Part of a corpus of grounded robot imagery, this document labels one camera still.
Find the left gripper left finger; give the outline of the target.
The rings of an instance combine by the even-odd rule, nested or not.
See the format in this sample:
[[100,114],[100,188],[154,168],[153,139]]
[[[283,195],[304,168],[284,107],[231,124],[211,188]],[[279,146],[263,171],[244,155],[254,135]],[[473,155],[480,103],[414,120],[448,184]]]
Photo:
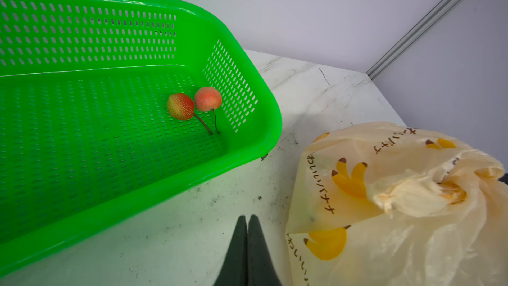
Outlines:
[[214,286],[247,285],[247,223],[240,216]]

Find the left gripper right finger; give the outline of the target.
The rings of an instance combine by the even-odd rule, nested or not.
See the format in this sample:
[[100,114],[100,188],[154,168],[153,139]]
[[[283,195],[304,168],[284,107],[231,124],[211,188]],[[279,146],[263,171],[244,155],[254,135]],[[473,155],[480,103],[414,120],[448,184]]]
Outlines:
[[256,215],[251,216],[248,224],[247,284],[248,286],[282,286]]

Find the cream banana print plastic bag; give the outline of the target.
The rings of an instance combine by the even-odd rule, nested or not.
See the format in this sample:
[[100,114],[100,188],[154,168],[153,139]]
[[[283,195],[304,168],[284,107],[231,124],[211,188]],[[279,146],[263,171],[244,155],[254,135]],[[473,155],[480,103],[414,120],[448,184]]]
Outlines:
[[503,164],[440,132],[358,124],[301,154],[295,285],[506,285]]

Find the green plastic basket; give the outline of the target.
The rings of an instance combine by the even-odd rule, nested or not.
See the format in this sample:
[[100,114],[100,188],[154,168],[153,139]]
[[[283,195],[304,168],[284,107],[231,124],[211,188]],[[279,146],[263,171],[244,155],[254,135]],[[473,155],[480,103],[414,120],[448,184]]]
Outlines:
[[[170,95],[222,96],[177,120]],[[1,275],[268,154],[279,105],[225,24],[180,0],[1,0]]]

